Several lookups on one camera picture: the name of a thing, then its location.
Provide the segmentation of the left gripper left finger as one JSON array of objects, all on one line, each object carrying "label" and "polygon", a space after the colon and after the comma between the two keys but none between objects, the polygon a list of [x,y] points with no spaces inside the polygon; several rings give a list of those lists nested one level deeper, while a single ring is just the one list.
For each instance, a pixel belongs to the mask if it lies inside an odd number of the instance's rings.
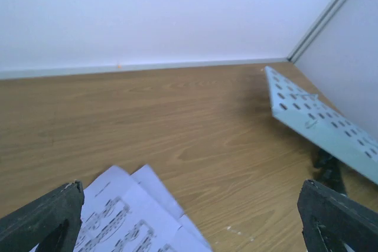
[{"label": "left gripper left finger", "polygon": [[84,191],[69,182],[1,218],[1,251],[73,251]]}]

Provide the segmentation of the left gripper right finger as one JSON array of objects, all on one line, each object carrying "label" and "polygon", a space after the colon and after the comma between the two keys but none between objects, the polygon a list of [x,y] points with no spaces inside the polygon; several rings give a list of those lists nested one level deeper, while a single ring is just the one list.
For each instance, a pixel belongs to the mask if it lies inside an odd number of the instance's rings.
[{"label": "left gripper right finger", "polygon": [[297,207],[308,251],[377,251],[377,213],[358,202],[308,179]]}]

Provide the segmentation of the sheet music page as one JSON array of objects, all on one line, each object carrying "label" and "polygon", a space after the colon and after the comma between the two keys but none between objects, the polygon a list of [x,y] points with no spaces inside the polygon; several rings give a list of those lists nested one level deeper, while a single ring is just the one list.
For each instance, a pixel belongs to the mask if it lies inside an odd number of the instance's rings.
[{"label": "sheet music page", "polygon": [[183,208],[149,165],[142,166],[132,173],[131,177],[176,220],[182,219]]},{"label": "sheet music page", "polygon": [[81,220],[74,251],[211,251],[185,213],[176,220],[118,166],[84,190]]}]

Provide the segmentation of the light blue music stand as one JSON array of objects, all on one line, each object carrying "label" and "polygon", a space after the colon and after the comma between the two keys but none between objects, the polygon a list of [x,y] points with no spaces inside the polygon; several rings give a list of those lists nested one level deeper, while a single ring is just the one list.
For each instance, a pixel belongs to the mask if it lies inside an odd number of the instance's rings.
[{"label": "light blue music stand", "polygon": [[346,194],[340,170],[345,165],[377,186],[377,140],[274,68],[264,72],[272,116],[319,148],[316,180]]}]

